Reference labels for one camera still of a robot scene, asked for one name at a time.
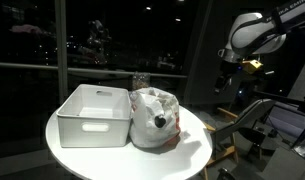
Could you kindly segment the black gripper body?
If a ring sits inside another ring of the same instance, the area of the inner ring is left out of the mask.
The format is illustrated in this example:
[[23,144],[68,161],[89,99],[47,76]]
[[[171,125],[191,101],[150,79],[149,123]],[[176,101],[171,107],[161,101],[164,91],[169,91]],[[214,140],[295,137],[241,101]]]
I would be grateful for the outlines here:
[[230,63],[227,61],[222,61],[220,65],[221,74],[216,80],[214,86],[214,93],[220,94],[222,91],[224,91],[232,83],[233,75],[241,69],[242,67],[239,63]]

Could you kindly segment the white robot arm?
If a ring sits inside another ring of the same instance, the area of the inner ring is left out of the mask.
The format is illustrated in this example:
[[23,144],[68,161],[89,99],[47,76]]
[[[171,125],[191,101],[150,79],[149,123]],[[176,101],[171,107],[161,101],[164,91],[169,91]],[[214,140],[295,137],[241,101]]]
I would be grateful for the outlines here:
[[214,92],[221,93],[232,83],[233,75],[248,56],[268,54],[278,50],[287,34],[305,24],[305,0],[289,0],[266,16],[259,12],[239,15],[228,35],[224,48],[218,51],[222,59],[221,74]]

